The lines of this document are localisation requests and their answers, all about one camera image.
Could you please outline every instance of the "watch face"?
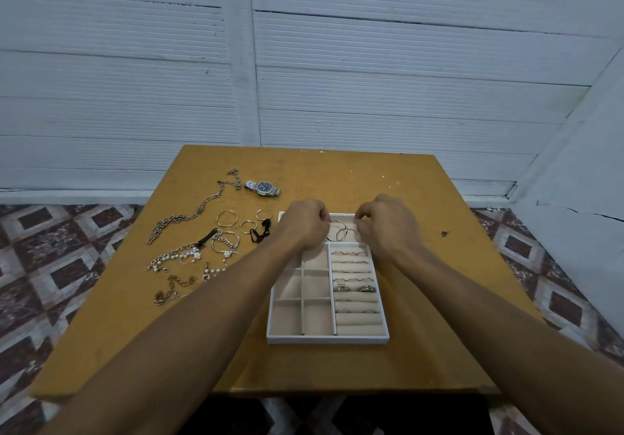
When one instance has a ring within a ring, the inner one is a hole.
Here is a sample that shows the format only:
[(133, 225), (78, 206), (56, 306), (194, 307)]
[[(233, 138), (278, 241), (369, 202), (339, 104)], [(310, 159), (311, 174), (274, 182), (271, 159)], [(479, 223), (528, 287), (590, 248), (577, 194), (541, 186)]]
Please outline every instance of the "watch face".
[(256, 189), (262, 194), (268, 194), (273, 189), (273, 186), (268, 182), (260, 182), (256, 186)]

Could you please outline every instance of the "white jewelry box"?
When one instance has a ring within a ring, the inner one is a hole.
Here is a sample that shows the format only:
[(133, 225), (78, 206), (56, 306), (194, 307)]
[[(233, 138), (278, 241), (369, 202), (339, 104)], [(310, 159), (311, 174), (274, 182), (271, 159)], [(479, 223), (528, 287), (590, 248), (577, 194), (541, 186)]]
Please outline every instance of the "white jewelry box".
[(327, 241), (296, 256), (280, 274), (271, 289), (268, 343), (383, 344), (390, 338), (372, 255), (353, 231), (354, 215), (330, 217), (349, 228), (346, 236), (336, 241), (345, 227), (334, 221)]

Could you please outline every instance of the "table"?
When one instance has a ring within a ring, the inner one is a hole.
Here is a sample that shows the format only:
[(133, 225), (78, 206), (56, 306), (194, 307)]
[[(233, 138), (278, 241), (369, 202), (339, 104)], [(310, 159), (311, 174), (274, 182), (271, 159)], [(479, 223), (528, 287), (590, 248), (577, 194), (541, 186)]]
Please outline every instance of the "table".
[[(282, 189), (280, 197), (260, 197), (227, 186), (199, 218), (169, 225), (155, 242), (146, 244), (159, 220), (192, 214), (218, 190), (217, 180), (229, 178), (225, 173), (233, 167), (239, 169), (243, 183), (273, 182)], [(184, 146), (37, 376), (31, 394), (51, 401), (71, 396), (166, 312), (153, 304), (154, 294), (166, 289), (166, 274), (145, 272), (145, 266), (153, 257), (206, 235), (216, 226), (219, 211), (236, 211), (238, 223), (254, 219), (263, 208), (273, 211), (277, 219), (292, 200), (315, 197), (333, 213), (354, 213), (379, 192), (403, 198), (420, 221), (427, 246), (455, 269), (540, 318), (433, 155)], [(245, 235), (240, 250), (246, 253), (253, 246)], [(208, 248), (195, 264), (174, 265), (175, 274), (201, 277), (204, 258), (222, 261)], [(267, 295), (215, 392), (241, 396), (388, 390), (496, 393), (493, 382), (424, 295), (392, 266), (375, 264), (390, 332), (387, 344), (268, 345)]]

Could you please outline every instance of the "silver wristwatch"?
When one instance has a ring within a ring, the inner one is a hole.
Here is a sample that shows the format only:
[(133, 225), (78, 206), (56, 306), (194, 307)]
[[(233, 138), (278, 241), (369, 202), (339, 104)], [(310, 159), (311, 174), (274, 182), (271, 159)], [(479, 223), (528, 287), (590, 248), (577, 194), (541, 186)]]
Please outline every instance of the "silver wristwatch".
[(278, 197), (281, 192), (280, 188), (275, 187), (270, 182), (256, 183), (253, 180), (245, 182), (245, 188), (247, 190), (255, 190), (258, 195), (263, 195), (265, 197)]

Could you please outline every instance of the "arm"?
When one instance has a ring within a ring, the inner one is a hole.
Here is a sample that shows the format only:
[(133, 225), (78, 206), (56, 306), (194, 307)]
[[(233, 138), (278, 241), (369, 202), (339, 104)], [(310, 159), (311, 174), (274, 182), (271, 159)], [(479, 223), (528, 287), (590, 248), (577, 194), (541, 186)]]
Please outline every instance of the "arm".
[(356, 224), (373, 252), (418, 286), (542, 434), (622, 431), (624, 371), (615, 363), (446, 265), (425, 248), (400, 198), (380, 194), (364, 203)]
[(41, 434), (170, 434), (208, 395), (286, 264), (329, 230), (318, 200), (293, 202), (273, 233), (152, 322)]

